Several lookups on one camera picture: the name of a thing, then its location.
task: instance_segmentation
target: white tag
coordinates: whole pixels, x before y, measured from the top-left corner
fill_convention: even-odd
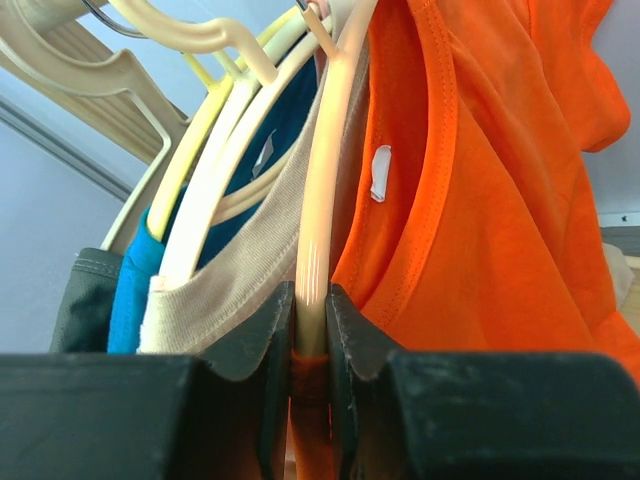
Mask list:
[[[391,147],[382,145],[376,150],[371,164],[371,198],[382,203],[387,194],[387,180],[389,179],[389,167],[391,166]]]
[[[276,133],[274,130],[269,134],[267,141],[264,142],[264,146],[262,147],[262,151],[260,155],[258,155],[258,159],[256,163],[253,165],[253,170],[251,170],[251,181],[254,181],[260,173],[262,173],[262,169],[273,155],[273,134]]]

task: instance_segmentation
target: hanging clothes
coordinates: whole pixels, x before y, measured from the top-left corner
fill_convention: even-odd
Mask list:
[[[262,173],[293,145],[317,91],[315,76],[315,65],[313,60],[310,60],[294,77],[267,114],[234,173],[226,194],[239,190],[252,180],[254,165],[268,140],[272,143],[273,153],[261,167]],[[165,242],[171,231],[182,195],[184,190],[172,212],[163,243],[156,241],[147,230],[148,210],[142,216],[137,236],[128,248],[122,263],[109,329],[109,353],[134,353],[140,345],[140,326],[147,304],[149,282],[160,269]],[[208,232],[198,268],[202,268],[214,258],[257,209],[258,205],[212,227]]]
[[[353,1],[330,4],[333,36],[337,38]],[[342,250],[340,243],[346,241],[351,225],[349,209],[354,207],[360,172],[368,104],[367,69],[365,49],[358,64],[341,148],[335,202],[335,218],[340,225],[334,227],[333,242],[337,252]],[[295,278],[306,170],[323,85],[324,80],[291,158],[256,214],[184,286],[171,291],[154,290],[152,280],[140,330],[141,353],[199,353],[255,312],[279,282]]]
[[[78,254],[64,290],[49,353],[104,353],[122,256],[95,248]]]
[[[629,125],[591,47],[610,4],[378,6],[365,161],[333,279],[403,346],[597,351],[640,381],[640,340],[616,311],[580,154]],[[367,159],[382,144],[394,153],[378,203]]]

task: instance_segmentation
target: metal hanger hook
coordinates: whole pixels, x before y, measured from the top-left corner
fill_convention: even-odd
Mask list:
[[[96,7],[91,0],[82,0],[84,6],[96,17],[100,22],[109,27],[114,32],[119,33],[120,35],[124,35],[125,37],[131,38],[147,38],[145,35],[140,33],[138,30],[133,28],[125,27],[120,25],[118,22],[109,17],[106,13]]]

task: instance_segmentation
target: clothes hanger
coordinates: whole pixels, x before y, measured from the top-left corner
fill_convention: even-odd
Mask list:
[[[289,150],[274,163],[269,170],[264,172],[249,185],[241,188],[240,190],[233,192],[225,196],[220,200],[220,205],[216,209],[216,213],[211,219],[210,226],[218,225],[222,222],[226,222],[230,218],[240,215],[242,212],[250,209],[255,204],[264,200],[269,191],[273,187],[273,184],[282,172],[282,169],[291,158],[295,144],[289,147]]]
[[[211,53],[234,47],[261,84],[269,84],[276,76],[275,66],[240,22],[215,18],[204,23],[185,23],[163,14],[147,0],[109,0],[109,3],[142,34],[160,45],[185,53]]]
[[[306,357],[326,352],[325,299],[340,143],[358,58],[377,3],[356,2],[336,48],[327,51],[328,71],[307,169],[296,267],[295,349]],[[318,18],[306,2],[298,0],[298,5],[309,17],[311,31],[320,35]]]
[[[265,52],[272,61],[282,58],[306,31],[306,23],[298,9],[293,7],[291,11],[294,12],[292,18],[265,46]],[[194,205],[199,204],[202,196],[210,195],[208,172],[212,171],[212,168],[215,168],[215,163],[227,139],[259,89],[260,83],[251,71],[245,72],[242,77],[236,79],[231,95],[220,113],[220,117],[216,121],[204,150],[200,155],[198,164],[191,177],[191,182],[182,200],[181,210],[183,208],[182,205],[184,205],[184,209],[188,211],[190,208],[193,208]],[[249,191],[253,188],[251,184],[243,187],[243,189],[248,189]],[[253,206],[248,202],[245,202],[245,204],[247,208]]]
[[[87,6],[87,8],[89,8],[89,11],[94,14],[94,16],[96,16],[103,24],[107,25],[115,32],[133,38],[147,38],[137,30],[123,27],[122,25],[118,24],[108,15],[102,12],[101,9],[93,5],[89,0],[82,1]],[[266,45],[267,42],[271,41],[273,36],[277,32],[279,32],[295,15],[298,15],[296,8],[291,8],[288,12],[285,12],[285,14],[281,15],[275,22],[267,27],[267,29],[262,34],[257,37],[258,43],[260,45]],[[296,36],[292,37],[293,40],[297,39],[297,36],[299,36],[299,34],[295,35]],[[169,163],[167,171],[162,177],[162,181],[156,191],[153,202],[151,203],[151,207],[149,209],[149,214],[147,217],[147,228],[149,229],[149,233],[151,234],[151,236],[157,241],[162,241],[162,238],[164,237],[164,232],[169,223],[169,218],[171,216],[171,212],[173,211],[175,202],[178,198],[182,184],[186,180],[193,161],[195,160],[202,142],[205,140],[207,133],[211,128],[211,125],[216,120],[216,118],[218,118],[218,114],[225,104],[225,101],[233,85],[233,81],[243,78],[242,72],[246,69],[246,63],[242,58],[238,59],[237,62],[234,62],[224,51],[214,52],[213,55],[216,57],[219,63],[221,63],[226,68],[229,74],[221,81],[216,81],[209,74],[209,72],[207,72],[203,65],[195,58],[194,55],[190,53],[183,53],[187,64],[194,71],[200,81],[205,85],[208,90],[208,94],[205,98],[205,101],[202,103],[193,119],[191,120],[189,127],[182,137],[182,140],[178,144],[171,162]],[[251,195],[255,191],[258,193],[258,196],[256,197],[255,194],[253,196],[257,199],[257,201],[264,198],[264,196],[261,197],[262,192],[257,189],[257,186],[251,185],[251,188],[252,189],[248,189],[247,191],[249,195]],[[233,198],[238,198],[238,201],[243,200],[242,195],[238,195],[237,197]],[[238,211],[237,208],[232,208],[233,204],[229,204],[229,202],[225,202],[225,206],[227,208],[231,208],[231,216],[235,216],[241,213],[241,211]],[[227,215],[229,214],[223,214],[223,216],[220,218],[231,218]]]
[[[258,37],[259,43],[265,46],[265,51],[270,60],[275,61],[282,58],[293,42],[302,35],[303,31],[299,31],[300,29],[298,28],[298,23],[300,22],[294,21],[296,17],[299,17],[299,13],[295,8],[290,9],[265,31],[266,34]],[[196,170],[203,168],[201,165],[211,162],[212,157],[215,158],[216,152],[221,150],[231,130],[237,123],[238,117],[246,108],[246,105],[244,107],[243,105],[251,101],[260,87],[257,78],[250,71],[243,72],[241,75],[236,76],[234,80],[233,90],[222,107],[220,115],[211,114],[209,102],[215,101],[215,99],[210,99],[208,95],[202,107],[194,116],[192,126],[187,129],[183,140],[176,149],[174,158],[171,160],[171,164],[151,203],[147,217],[149,233],[158,241],[164,238],[180,189],[211,125],[215,121],[209,140],[200,154]]]
[[[162,148],[133,190],[102,243],[102,249],[123,254],[157,186],[168,155],[182,138],[187,121],[166,99],[129,50],[108,60],[88,63],[67,57],[46,43],[28,24],[16,0],[0,9],[0,50],[38,81],[77,96],[106,97],[126,93],[162,138]]]
[[[329,37],[331,18],[322,22],[321,30]],[[307,34],[287,55],[277,69],[275,81],[262,88],[238,122],[220,156],[210,171],[200,170],[191,179],[174,226],[169,235],[159,271],[159,288],[172,290],[184,285],[192,276],[204,244],[210,218],[261,122],[280,93],[311,58],[318,45],[316,34]]]

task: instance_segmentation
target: blue shirt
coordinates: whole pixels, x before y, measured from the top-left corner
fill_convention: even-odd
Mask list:
[[[267,114],[229,183],[227,195],[251,181],[253,167],[269,136],[273,144],[273,153],[262,167],[262,172],[289,150],[307,119],[316,90],[315,64],[313,60],[309,60]],[[173,209],[162,243],[151,237],[147,230],[148,209],[140,220],[136,237],[127,249],[120,268],[109,326],[109,353],[135,353],[140,344],[140,326],[147,305],[149,283],[151,277],[157,275],[160,270],[165,243],[183,195],[184,189]],[[255,205],[240,215],[212,227],[205,240],[197,268],[202,268],[213,259],[257,209],[258,205]]]

